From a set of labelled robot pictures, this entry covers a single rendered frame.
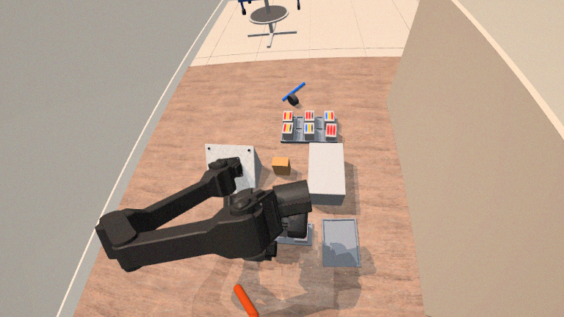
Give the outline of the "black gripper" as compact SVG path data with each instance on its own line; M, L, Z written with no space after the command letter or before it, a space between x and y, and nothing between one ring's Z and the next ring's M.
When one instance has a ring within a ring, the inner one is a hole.
M306 238L308 213L281 218L283 232L280 237Z

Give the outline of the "beige wall panel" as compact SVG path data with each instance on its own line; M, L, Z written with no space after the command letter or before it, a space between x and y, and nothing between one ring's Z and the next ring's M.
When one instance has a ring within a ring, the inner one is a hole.
M564 126L458 0L420 0L386 105L424 314L564 317Z

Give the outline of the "orange-handled screwdriver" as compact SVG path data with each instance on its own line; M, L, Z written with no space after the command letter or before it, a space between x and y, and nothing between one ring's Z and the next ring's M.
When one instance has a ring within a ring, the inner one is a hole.
M255 309L254 305L252 304L252 302L249 300L247 294L244 292L244 290L242 289L241 285L235 285L234 286L234 291L239 299L239 301L241 302L242 306L244 307L244 309L246 310L247 314L250 317L259 317L259 314L257 313L257 310Z

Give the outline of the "small orange cardboard box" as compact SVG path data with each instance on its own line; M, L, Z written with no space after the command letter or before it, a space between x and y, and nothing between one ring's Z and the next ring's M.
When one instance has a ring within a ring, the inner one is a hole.
M287 157L273 157L272 168L275 175L288 175L290 176L291 166L289 158Z

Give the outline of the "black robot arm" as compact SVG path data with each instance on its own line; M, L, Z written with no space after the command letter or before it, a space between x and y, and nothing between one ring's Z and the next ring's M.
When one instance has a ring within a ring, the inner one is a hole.
M153 205L104 214L95 231L108 259L117 259L125 272L207 254L272 261L281 218L312 212L307 180L233 194L234 178L243 177L239 157L208 166L200 181ZM223 197L211 219L157 229L210 197Z

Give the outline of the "black cylinder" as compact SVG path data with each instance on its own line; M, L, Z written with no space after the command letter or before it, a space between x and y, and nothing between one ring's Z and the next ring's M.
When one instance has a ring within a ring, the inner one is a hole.
M289 103L293 106L297 105L299 103L299 99L295 94L289 94L287 95L287 99L289 101Z

